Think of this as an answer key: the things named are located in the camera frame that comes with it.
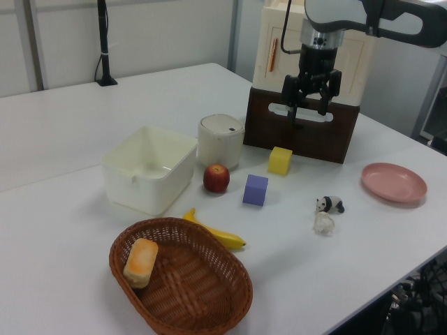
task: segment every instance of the red apple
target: red apple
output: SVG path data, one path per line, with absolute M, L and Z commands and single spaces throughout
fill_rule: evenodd
M 230 183 L 230 172 L 222 164 L 211 164 L 203 173 L 203 186 L 214 193 L 223 193 Z

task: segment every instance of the container lid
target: container lid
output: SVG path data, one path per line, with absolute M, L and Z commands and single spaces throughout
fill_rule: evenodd
M 226 114 L 210 115 L 203 118 L 201 124 L 209 131 L 218 134 L 230 134 L 244 129 L 242 123 Z

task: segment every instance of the white wall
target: white wall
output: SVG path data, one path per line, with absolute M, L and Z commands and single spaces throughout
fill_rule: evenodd
M 380 38 L 360 112 L 411 136 L 440 57 L 428 49 Z
M 239 0 L 233 53 L 233 72 L 253 81 L 264 0 Z
M 0 1 L 0 97 L 37 87 L 23 7 L 16 3 Z
M 253 80 L 263 0 L 240 0 L 234 71 Z M 427 95 L 439 55 L 379 39 L 360 112 L 410 136 Z
M 114 78 L 210 62 L 227 67 L 233 0 L 106 2 Z M 93 81 L 96 0 L 36 0 L 34 19 L 44 87 Z

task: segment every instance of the yellow cube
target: yellow cube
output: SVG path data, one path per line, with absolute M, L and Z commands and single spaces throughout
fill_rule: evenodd
M 292 151 L 274 147 L 268 161 L 268 172 L 286 175 L 291 166 Z

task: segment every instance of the black pole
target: black pole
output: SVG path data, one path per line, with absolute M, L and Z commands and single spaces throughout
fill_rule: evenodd
M 101 42 L 101 63 L 103 64 L 103 77 L 97 82 L 101 86 L 111 86 L 118 84 L 110 75 L 109 67 L 109 49 L 107 43 L 107 17 L 105 14 L 105 0 L 98 0 L 98 18 L 99 18 L 99 40 Z

